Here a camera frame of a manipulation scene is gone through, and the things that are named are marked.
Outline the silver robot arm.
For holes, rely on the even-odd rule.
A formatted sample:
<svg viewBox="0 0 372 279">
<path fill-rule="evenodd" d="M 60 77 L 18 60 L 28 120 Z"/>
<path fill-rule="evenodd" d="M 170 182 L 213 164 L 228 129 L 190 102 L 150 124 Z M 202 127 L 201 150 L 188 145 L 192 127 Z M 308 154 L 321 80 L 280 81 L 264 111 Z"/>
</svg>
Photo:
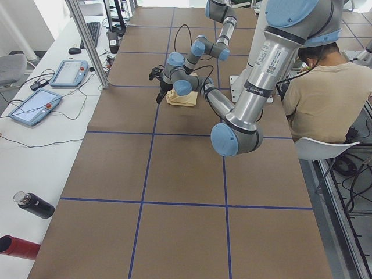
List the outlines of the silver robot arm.
<svg viewBox="0 0 372 279">
<path fill-rule="evenodd" d="M 211 42 L 204 35 L 199 35 L 191 44 L 187 56 L 172 52 L 168 55 L 163 70 L 159 67 L 152 69 L 149 79 L 156 78 L 160 81 L 157 103 L 161 103 L 167 92 L 172 89 L 179 96 L 186 96 L 192 91 L 204 91 L 208 84 L 213 83 L 210 78 L 191 75 L 203 55 L 221 61 L 228 58 L 230 54 L 228 45 L 238 21 L 235 10 L 229 5 L 229 1 L 207 1 L 205 15 L 223 24 L 218 40 Z"/>
<path fill-rule="evenodd" d="M 257 123 L 276 84 L 293 64 L 294 52 L 302 46 L 315 47 L 335 42 L 341 32 L 342 1 L 268 1 L 260 14 L 266 18 L 265 41 L 242 86 L 236 102 L 227 99 L 209 78 L 193 76 L 202 55 L 226 60 L 228 45 L 237 25 L 237 15 L 227 1 L 208 1 L 205 14 L 223 25 L 216 42 L 198 36 L 190 53 L 171 53 L 161 76 L 163 92 L 175 90 L 185 96 L 200 92 L 221 118 L 210 139 L 221 156 L 252 152 L 262 143 Z"/>
</svg>

